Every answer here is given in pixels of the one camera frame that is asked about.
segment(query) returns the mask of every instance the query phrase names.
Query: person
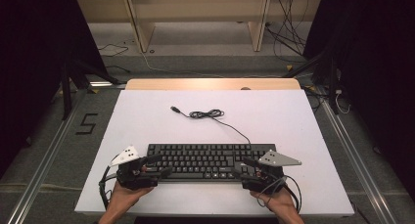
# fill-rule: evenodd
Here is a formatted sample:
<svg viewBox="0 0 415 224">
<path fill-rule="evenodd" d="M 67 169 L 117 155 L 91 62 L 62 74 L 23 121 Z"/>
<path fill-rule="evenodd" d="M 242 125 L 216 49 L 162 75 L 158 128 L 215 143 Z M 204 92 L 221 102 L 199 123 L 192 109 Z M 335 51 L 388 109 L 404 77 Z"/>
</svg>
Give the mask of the person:
<svg viewBox="0 0 415 224">
<path fill-rule="evenodd" d="M 114 224 L 128 209 L 137 203 L 141 197 L 153 191 L 154 188 L 142 188 L 136 191 L 121 187 L 115 182 L 113 194 L 108 205 L 107 211 L 101 217 L 98 224 Z M 270 198 L 268 195 L 250 191 L 251 196 L 259 198 L 267 203 L 267 207 L 275 213 L 280 223 L 284 224 L 303 224 L 301 217 L 297 213 L 290 193 L 285 189 L 273 194 Z"/>
</svg>

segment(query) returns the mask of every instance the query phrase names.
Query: white tabletop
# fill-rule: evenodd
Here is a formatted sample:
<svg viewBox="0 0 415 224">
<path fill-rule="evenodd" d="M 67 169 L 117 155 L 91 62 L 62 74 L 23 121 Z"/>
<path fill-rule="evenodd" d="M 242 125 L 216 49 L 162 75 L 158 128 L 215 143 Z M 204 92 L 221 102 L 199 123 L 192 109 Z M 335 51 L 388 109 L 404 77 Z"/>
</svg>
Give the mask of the white tabletop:
<svg viewBox="0 0 415 224">
<path fill-rule="evenodd" d="M 219 120 L 245 134 L 253 144 L 272 143 L 279 153 L 301 160 L 284 167 L 295 178 L 302 194 L 302 215 L 350 216 L 354 212 L 329 155 L 314 114 L 302 90 L 224 91 L 121 91 L 100 150 L 85 182 L 75 211 L 102 213 L 98 182 L 110 161 L 128 146 L 145 156 L 149 144 L 245 144 L 233 129 L 209 118 L 189 119 L 184 113 L 220 109 Z M 110 173 L 116 172 L 116 166 Z M 298 194 L 296 186 L 288 182 Z M 114 180 L 107 182 L 111 189 Z M 159 184 L 132 206 L 137 215 L 264 216 L 241 184 Z"/>
</svg>

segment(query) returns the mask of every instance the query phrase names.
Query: black tape marking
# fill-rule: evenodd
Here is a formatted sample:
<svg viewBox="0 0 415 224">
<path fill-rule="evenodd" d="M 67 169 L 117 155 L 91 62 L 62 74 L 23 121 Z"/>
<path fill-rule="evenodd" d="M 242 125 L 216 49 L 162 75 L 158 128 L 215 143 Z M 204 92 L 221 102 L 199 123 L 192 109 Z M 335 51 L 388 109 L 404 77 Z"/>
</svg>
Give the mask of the black tape marking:
<svg viewBox="0 0 415 224">
<path fill-rule="evenodd" d="M 91 116 L 91 115 L 98 115 L 98 114 L 97 113 L 87 113 L 83 117 L 82 122 L 80 123 L 80 126 L 91 126 L 89 131 L 87 131 L 87 132 L 76 132 L 76 135 L 92 134 L 92 131 L 94 130 L 96 123 L 85 123 L 86 117 Z"/>
</svg>

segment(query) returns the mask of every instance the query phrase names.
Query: person's right hand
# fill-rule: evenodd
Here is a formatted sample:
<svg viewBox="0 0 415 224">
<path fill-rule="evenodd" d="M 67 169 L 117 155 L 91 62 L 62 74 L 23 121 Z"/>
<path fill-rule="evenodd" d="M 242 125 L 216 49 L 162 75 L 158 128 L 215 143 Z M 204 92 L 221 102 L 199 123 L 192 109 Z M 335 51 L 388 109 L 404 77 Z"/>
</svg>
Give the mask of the person's right hand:
<svg viewBox="0 0 415 224">
<path fill-rule="evenodd" d="M 263 200 L 266 206 L 273 211 L 283 223 L 304 223 L 297 213 L 291 194 L 287 189 L 282 188 L 278 193 L 274 193 L 272 197 L 254 191 L 251 191 L 251 196 Z"/>
</svg>

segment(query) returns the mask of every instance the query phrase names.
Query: black keyboard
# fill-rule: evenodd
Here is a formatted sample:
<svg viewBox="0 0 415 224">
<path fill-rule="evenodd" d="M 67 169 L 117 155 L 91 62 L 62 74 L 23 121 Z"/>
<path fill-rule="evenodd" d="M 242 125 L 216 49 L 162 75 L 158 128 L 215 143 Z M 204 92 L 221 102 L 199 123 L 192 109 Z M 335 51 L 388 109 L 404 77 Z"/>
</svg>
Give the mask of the black keyboard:
<svg viewBox="0 0 415 224">
<path fill-rule="evenodd" d="M 168 182 L 237 182 L 232 168 L 254 175 L 254 168 L 244 165 L 244 157 L 259 159 L 275 144 L 150 144 L 147 156 L 162 155 L 161 161 L 147 165 L 147 172 L 172 167 Z"/>
</svg>

